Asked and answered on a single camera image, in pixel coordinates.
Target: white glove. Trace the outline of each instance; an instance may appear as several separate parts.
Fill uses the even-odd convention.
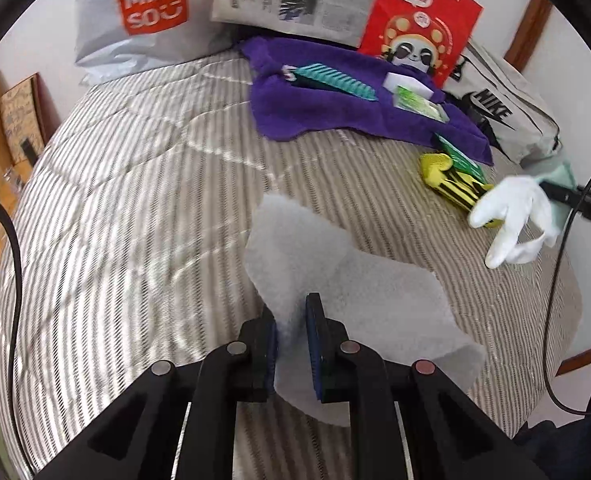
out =
[[[490,269],[502,263],[532,262],[543,243],[555,245],[559,229],[554,225],[551,203],[546,193],[531,176],[508,176],[485,193],[469,213],[469,225],[482,227],[493,219],[504,220],[484,261]],[[543,232],[539,238],[517,243],[517,238],[528,219]]]

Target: black cable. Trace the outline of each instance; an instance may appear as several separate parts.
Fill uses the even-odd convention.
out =
[[[591,178],[589,178],[589,182],[587,183],[586,187],[582,190],[582,194],[579,197],[578,203],[573,208],[573,211],[569,215],[569,219],[567,221],[567,225],[564,229],[564,234],[562,235],[562,242],[560,243],[560,250],[558,251],[558,258],[555,262],[555,268],[553,269],[553,279],[551,280],[551,289],[549,290],[549,303],[546,309],[546,320],[544,322],[544,338],[543,338],[543,352],[542,352],[542,362],[543,362],[543,373],[544,373],[544,386],[546,386],[546,391],[549,393],[549,397],[553,403],[560,408],[561,410],[570,413],[572,415],[579,415],[579,416],[586,416],[591,415],[591,412],[581,412],[579,410],[574,410],[566,406],[565,404],[558,399],[553,393],[553,388],[551,387],[551,381],[549,380],[549,371],[547,369],[547,347],[549,341],[549,329],[551,327],[551,314],[553,313],[553,295],[555,293],[555,287],[558,283],[558,274],[560,273],[560,264],[562,263],[562,256],[564,254],[564,248],[567,245],[567,238],[569,238],[569,232],[571,231],[571,224],[573,224],[573,219],[575,215],[578,213],[579,208],[581,207],[582,203],[584,202],[585,197],[591,190]]]
[[[13,222],[7,211],[0,204],[0,224],[4,228],[4,232],[9,238],[9,244],[12,247],[13,257],[13,272],[15,275],[16,285],[16,299],[15,306],[13,307],[13,323],[12,323],[12,336],[9,341],[9,361],[7,366],[7,403],[9,405],[9,416],[12,422],[13,434],[15,435],[16,442],[20,448],[22,459],[26,464],[27,468],[34,476],[36,470],[29,460],[24,444],[20,437],[20,431],[18,430],[18,421],[16,420],[15,410],[13,408],[13,364],[15,362],[16,353],[16,342],[18,339],[18,326],[20,323],[20,309],[22,307],[22,263],[20,261],[20,245],[18,244],[18,235],[16,234]]]

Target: red paper bag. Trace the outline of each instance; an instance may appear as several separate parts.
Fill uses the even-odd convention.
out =
[[[119,0],[130,36],[177,27],[189,19],[188,0]]]
[[[375,0],[358,51],[414,66],[441,88],[481,12],[474,0]]]

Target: green packet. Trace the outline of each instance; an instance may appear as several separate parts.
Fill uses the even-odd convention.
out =
[[[448,123],[449,121],[449,117],[442,106],[436,105],[402,86],[399,86],[395,94],[393,94],[393,106],[424,115],[441,123]]]
[[[435,134],[435,136],[437,137],[440,146],[442,146],[442,150],[445,153],[447,153],[448,156],[451,157],[451,160],[453,160],[453,167],[456,168],[456,170],[471,175],[481,184],[487,183],[484,177],[484,173],[482,173],[482,168],[480,167],[480,164],[464,155],[463,152],[458,150],[453,144],[451,144],[451,142],[449,142],[444,137],[439,136],[438,134]]]

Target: metal screw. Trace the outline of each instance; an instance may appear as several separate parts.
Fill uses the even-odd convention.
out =
[[[156,361],[151,365],[151,371],[155,375],[166,375],[172,370],[172,364],[169,361]]]
[[[426,359],[422,359],[422,361],[418,361],[415,364],[416,370],[418,370],[419,374],[422,375],[431,375],[435,372],[435,365],[431,361],[427,361]]]
[[[351,340],[344,341],[339,346],[339,349],[345,352],[345,354],[357,354],[358,352],[360,352],[360,344]]]
[[[247,346],[242,341],[233,341],[226,346],[226,351],[231,355],[240,355],[247,351]]]

